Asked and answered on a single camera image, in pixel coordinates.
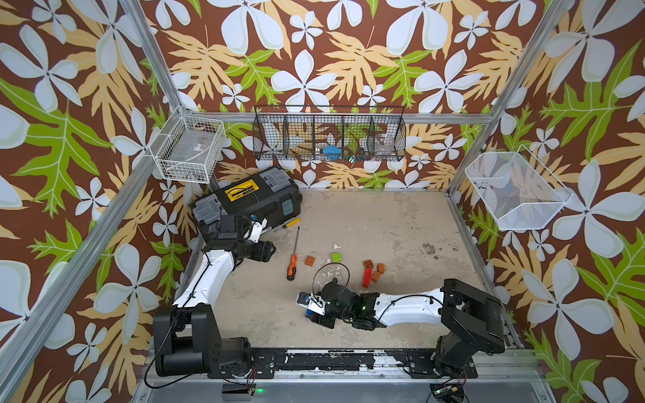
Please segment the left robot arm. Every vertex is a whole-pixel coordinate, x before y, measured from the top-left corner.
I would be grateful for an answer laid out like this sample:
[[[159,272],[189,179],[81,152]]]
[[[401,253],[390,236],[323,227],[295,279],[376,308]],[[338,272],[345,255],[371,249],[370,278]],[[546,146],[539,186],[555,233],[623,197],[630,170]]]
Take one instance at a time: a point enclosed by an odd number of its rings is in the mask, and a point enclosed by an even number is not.
[[[245,337],[223,338],[213,308],[225,280],[241,263],[270,261],[275,246],[260,240],[267,224],[267,219],[255,215],[225,215],[216,220],[202,263],[186,290],[154,317],[151,365],[156,374],[216,378],[223,372],[242,376],[251,371],[250,342]]]

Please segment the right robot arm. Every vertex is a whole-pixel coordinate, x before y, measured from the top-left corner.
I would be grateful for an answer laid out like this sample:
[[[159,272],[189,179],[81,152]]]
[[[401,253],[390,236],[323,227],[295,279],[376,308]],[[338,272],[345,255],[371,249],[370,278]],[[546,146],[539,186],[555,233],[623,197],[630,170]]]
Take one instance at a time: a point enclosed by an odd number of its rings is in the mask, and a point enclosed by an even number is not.
[[[458,378],[474,354],[506,351],[501,301],[457,279],[430,292],[390,295],[357,294],[334,278],[321,290],[301,292],[297,304],[307,309],[310,321],[330,329],[337,320],[365,331],[407,323],[444,326],[448,333],[429,359],[433,377]]]

